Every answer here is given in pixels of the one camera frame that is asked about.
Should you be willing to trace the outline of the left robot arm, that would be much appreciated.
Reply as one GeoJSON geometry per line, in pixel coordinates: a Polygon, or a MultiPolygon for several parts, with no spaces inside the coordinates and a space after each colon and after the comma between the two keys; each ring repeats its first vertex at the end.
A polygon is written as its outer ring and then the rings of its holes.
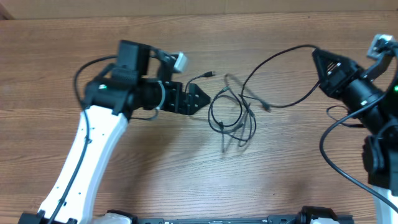
{"type": "Polygon", "coordinates": [[[104,69],[84,91],[75,93],[80,120],[55,185],[39,210],[23,213],[18,224],[137,223],[134,215],[117,210],[93,215],[104,172],[133,112],[142,108],[190,116],[210,102],[198,85],[192,83],[183,90],[180,82],[172,80],[187,66],[182,52],[121,40],[117,54],[105,56],[104,61],[104,69]]]}

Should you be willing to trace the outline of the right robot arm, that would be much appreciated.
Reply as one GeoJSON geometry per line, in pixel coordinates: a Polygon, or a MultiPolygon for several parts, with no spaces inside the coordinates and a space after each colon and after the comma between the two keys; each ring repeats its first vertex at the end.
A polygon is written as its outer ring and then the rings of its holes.
{"type": "Polygon", "coordinates": [[[393,77],[384,91],[373,83],[386,71],[391,60],[397,58],[397,44],[371,47],[368,57],[376,62],[368,69],[326,50],[316,49],[312,57],[321,90],[326,96],[342,101],[348,109],[344,118],[322,134],[319,143],[322,157],[337,173],[373,195],[378,223],[397,223],[397,77],[393,77]],[[367,185],[335,165],[324,149],[327,135],[350,118],[360,120],[370,132],[362,152],[367,185]]]}

